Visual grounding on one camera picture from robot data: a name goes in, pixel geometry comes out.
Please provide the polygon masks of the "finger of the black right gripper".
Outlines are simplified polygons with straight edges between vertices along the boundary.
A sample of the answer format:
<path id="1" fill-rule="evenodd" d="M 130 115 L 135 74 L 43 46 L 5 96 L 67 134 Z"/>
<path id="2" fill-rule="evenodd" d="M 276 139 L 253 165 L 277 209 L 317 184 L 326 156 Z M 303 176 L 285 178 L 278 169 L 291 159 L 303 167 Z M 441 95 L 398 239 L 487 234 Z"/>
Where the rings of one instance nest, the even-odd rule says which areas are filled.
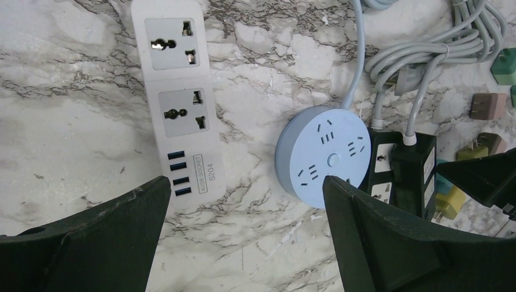
<path id="1" fill-rule="evenodd" d="M 515 220 L 515 149 L 484 158 L 446 162 L 437 174 L 486 207 L 499 207 Z"/>

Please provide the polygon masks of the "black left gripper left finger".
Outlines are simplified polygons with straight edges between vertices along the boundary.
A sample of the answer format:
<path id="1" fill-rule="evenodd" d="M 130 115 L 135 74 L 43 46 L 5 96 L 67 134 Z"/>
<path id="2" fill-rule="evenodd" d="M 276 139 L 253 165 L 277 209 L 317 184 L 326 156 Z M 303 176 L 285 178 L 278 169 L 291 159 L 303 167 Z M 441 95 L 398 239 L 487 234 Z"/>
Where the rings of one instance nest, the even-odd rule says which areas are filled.
<path id="1" fill-rule="evenodd" d="M 2 291 L 145 291 L 171 195 L 159 176 L 61 220 L 1 237 Z"/>

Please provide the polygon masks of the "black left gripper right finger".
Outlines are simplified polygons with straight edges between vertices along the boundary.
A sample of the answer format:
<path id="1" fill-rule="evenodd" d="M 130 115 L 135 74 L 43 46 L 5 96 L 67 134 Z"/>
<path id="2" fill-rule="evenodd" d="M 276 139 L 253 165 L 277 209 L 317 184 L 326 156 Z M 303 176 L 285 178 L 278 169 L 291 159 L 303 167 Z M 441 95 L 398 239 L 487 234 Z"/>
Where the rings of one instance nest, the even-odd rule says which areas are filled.
<path id="1" fill-rule="evenodd" d="M 346 291 L 514 291 L 515 240 L 447 228 L 363 193 L 322 185 Z"/>

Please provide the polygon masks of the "teal cube plug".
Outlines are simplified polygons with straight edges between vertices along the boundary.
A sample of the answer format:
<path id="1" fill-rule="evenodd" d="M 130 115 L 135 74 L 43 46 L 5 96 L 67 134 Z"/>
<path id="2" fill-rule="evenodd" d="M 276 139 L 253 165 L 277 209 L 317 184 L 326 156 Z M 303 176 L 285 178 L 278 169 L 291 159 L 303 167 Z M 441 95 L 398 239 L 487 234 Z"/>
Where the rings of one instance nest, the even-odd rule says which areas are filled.
<path id="1" fill-rule="evenodd" d="M 448 195 L 454 185 L 442 175 L 436 172 L 436 192 L 442 195 Z"/>

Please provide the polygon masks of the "yellow cube plug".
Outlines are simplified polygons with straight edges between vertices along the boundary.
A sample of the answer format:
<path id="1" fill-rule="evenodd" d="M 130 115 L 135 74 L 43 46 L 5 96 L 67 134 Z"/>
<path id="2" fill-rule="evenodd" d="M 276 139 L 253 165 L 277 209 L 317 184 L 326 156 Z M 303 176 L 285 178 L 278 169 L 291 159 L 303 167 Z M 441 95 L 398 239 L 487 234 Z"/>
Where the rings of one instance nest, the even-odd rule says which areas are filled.
<path id="1" fill-rule="evenodd" d="M 440 223 L 443 218 L 454 220 L 466 201 L 466 194 L 453 185 L 447 193 L 436 194 L 436 210 L 433 219 Z"/>
<path id="2" fill-rule="evenodd" d="M 463 161 L 504 153 L 507 148 L 506 141 L 495 133 L 480 133 L 465 147 L 456 152 L 456 160 Z"/>

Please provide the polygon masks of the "black power strip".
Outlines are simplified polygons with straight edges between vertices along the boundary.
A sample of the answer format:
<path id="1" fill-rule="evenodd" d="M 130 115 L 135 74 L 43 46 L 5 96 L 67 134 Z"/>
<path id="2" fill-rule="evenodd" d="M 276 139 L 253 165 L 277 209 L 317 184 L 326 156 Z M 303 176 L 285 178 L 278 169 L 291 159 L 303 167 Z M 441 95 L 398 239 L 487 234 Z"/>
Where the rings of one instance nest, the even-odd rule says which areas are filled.
<path id="1" fill-rule="evenodd" d="M 394 177 L 391 168 L 391 152 L 402 143 L 402 134 L 397 131 L 368 129 L 371 139 L 371 160 L 359 189 L 371 197 L 390 204 L 395 197 Z"/>
<path id="2" fill-rule="evenodd" d="M 391 151 L 395 207 L 430 221 L 435 212 L 437 137 L 415 133 L 417 143 Z"/>

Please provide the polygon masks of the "green cube plug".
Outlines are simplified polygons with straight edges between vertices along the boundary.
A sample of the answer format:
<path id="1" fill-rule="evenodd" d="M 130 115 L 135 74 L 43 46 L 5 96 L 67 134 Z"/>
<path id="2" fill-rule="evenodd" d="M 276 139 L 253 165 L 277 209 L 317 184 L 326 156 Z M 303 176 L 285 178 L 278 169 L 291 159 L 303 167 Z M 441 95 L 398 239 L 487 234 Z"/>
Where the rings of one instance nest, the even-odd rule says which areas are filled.
<path id="1" fill-rule="evenodd" d="M 500 51 L 491 65 L 491 73 L 499 85 L 515 85 L 515 47 Z"/>

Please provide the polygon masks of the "round light blue power socket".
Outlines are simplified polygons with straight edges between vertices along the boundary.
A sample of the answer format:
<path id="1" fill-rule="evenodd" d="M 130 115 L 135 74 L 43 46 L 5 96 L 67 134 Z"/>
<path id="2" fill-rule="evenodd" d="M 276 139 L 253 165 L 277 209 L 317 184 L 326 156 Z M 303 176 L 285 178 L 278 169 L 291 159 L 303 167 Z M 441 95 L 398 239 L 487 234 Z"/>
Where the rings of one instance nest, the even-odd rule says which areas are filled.
<path id="1" fill-rule="evenodd" d="M 354 187 L 371 161 L 371 140 L 353 112 L 314 106 L 297 114 L 277 142 L 275 170 L 284 190 L 317 209 L 325 207 L 323 182 L 337 176 Z"/>

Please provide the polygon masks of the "white power strip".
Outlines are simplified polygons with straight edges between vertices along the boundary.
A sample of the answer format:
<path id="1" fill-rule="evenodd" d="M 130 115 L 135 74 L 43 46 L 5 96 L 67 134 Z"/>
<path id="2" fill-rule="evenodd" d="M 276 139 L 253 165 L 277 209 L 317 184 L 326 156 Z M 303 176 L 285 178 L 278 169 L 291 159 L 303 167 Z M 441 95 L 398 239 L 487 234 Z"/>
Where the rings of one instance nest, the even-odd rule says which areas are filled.
<path id="1" fill-rule="evenodd" d="M 170 204 L 198 208 L 226 193 L 202 8 L 133 1 L 131 17 Z"/>

